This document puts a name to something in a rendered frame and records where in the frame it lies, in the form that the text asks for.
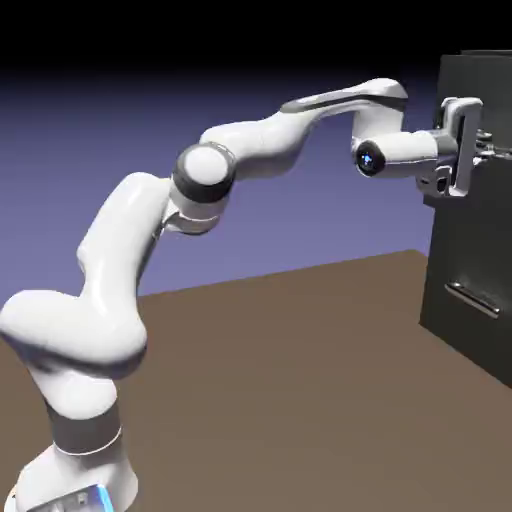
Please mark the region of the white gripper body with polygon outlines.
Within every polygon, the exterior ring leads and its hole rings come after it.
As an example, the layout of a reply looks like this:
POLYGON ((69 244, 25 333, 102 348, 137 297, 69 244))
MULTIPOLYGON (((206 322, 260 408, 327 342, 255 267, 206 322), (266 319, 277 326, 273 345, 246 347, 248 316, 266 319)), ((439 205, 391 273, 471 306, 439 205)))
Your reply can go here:
POLYGON ((464 197, 469 192, 482 107, 482 101, 475 97, 447 97, 441 103, 442 129, 456 143, 455 160, 450 164, 449 196, 464 197))

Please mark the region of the thin metal drawer handle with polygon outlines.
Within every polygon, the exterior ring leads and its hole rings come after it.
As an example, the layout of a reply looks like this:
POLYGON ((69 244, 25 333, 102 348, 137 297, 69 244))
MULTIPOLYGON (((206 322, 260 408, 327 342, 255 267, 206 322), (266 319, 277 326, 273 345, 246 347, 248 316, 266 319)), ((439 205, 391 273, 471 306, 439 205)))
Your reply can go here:
POLYGON ((512 148, 500 147, 494 143, 489 143, 482 148, 480 155, 483 158, 512 160, 512 148))

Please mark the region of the small dark grey drawer front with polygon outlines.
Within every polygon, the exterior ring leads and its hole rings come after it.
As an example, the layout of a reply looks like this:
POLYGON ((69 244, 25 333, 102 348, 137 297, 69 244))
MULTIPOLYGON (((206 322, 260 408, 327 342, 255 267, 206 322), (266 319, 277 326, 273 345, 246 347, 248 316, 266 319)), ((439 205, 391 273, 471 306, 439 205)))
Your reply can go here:
POLYGON ((512 56, 444 55, 436 90, 447 97, 476 97, 482 103, 480 128, 493 142, 512 149, 512 56))

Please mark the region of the dark grey cabinet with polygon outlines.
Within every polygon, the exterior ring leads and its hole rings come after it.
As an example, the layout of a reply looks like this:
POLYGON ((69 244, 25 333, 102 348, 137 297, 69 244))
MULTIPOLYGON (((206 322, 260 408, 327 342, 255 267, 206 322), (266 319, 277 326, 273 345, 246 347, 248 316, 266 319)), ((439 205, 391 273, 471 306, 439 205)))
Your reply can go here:
POLYGON ((437 96, 480 98, 482 130, 510 156, 478 165, 463 198, 425 198, 434 221, 420 323, 512 388, 512 50, 443 56, 437 96))

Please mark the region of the large dark grey drawer front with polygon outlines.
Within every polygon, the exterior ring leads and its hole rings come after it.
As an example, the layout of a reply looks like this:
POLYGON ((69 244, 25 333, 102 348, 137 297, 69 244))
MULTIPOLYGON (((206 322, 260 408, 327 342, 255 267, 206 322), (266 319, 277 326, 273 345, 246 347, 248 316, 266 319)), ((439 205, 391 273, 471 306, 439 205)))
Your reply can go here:
POLYGON ((463 198, 425 203, 434 223, 420 324, 512 389, 512 160, 479 165, 463 198), (495 302, 499 318, 448 293, 451 281, 495 302))

